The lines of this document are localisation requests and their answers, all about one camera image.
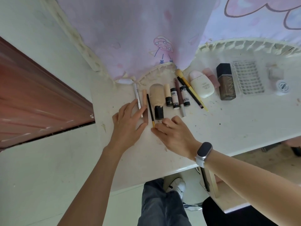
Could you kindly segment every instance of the shoe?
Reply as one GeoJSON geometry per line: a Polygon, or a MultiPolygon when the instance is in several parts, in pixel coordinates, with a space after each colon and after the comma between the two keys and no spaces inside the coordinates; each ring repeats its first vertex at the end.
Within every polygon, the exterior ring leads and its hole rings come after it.
{"type": "Polygon", "coordinates": [[[181,200],[183,199],[183,193],[185,192],[186,189],[186,184],[183,179],[181,178],[176,178],[170,186],[167,188],[167,193],[174,190],[177,191],[178,194],[180,195],[181,200]]]}

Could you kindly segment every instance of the white floor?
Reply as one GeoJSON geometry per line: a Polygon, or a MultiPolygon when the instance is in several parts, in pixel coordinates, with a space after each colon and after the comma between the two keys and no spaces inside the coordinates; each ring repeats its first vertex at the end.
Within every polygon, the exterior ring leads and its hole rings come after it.
{"type": "MultiPolygon", "coordinates": [[[[57,225],[100,157],[99,146],[93,124],[1,152],[0,225],[57,225]]],[[[194,169],[179,176],[186,181],[186,203],[208,197],[194,169]]],[[[140,185],[111,193],[103,225],[136,225],[142,190],[140,185]]],[[[193,226],[206,225],[201,211],[187,215],[193,226]]]]}

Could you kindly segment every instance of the finger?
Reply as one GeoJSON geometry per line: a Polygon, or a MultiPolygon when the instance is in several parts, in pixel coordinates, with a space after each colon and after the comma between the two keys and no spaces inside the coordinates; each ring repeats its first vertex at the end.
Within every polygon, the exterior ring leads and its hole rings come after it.
{"type": "Polygon", "coordinates": [[[115,113],[115,114],[112,116],[112,120],[113,120],[113,124],[115,124],[115,123],[118,122],[118,113],[115,113]]]}
{"type": "Polygon", "coordinates": [[[131,117],[131,114],[132,114],[132,110],[134,108],[134,106],[137,104],[137,99],[134,99],[130,104],[129,106],[126,108],[126,110],[124,111],[124,116],[126,117],[131,117]]]}
{"type": "Polygon", "coordinates": [[[174,116],[173,118],[171,118],[171,120],[175,123],[175,124],[182,124],[182,119],[179,116],[174,116]]]}
{"type": "Polygon", "coordinates": [[[138,121],[145,110],[146,110],[146,105],[142,106],[140,110],[135,112],[135,114],[132,116],[132,118],[134,120],[138,121]]]}
{"type": "Polygon", "coordinates": [[[136,130],[136,133],[138,134],[139,138],[141,136],[141,134],[143,133],[144,129],[146,128],[148,124],[147,123],[142,123],[141,125],[139,125],[139,127],[136,130]]]}
{"type": "Polygon", "coordinates": [[[130,103],[127,103],[119,109],[119,112],[118,112],[118,120],[119,121],[124,117],[124,111],[126,110],[126,108],[128,107],[129,104],[130,103]]]}
{"type": "Polygon", "coordinates": [[[156,137],[158,137],[165,144],[165,142],[167,140],[167,135],[165,133],[159,131],[156,128],[152,128],[151,131],[152,131],[152,133],[155,134],[156,137]]]}
{"type": "Polygon", "coordinates": [[[163,120],[162,120],[162,123],[163,124],[165,124],[165,125],[167,125],[168,127],[170,127],[170,128],[176,128],[177,127],[177,125],[175,124],[175,122],[173,122],[171,119],[169,119],[169,118],[164,118],[163,120]]]}
{"type": "Polygon", "coordinates": [[[170,134],[172,132],[171,128],[167,127],[165,124],[162,123],[156,123],[155,128],[165,134],[170,134]]]}

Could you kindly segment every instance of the gray pants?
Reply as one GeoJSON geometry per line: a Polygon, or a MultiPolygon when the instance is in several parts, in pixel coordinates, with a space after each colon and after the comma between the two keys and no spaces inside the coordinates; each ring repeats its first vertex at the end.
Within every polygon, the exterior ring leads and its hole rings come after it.
{"type": "Polygon", "coordinates": [[[162,178],[146,182],[138,226],[191,226],[176,191],[163,189],[162,178]]]}

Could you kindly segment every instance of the person's left hand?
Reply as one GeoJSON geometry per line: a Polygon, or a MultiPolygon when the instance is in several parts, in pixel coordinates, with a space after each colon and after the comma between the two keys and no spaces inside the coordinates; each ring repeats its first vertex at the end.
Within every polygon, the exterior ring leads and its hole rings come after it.
{"type": "Polygon", "coordinates": [[[133,146],[140,138],[147,123],[142,123],[136,130],[136,125],[146,109],[146,105],[142,106],[133,116],[132,110],[137,104],[137,99],[133,100],[131,103],[123,105],[119,112],[113,115],[114,130],[111,140],[108,144],[110,151],[120,153],[122,155],[128,148],[133,146]]]}

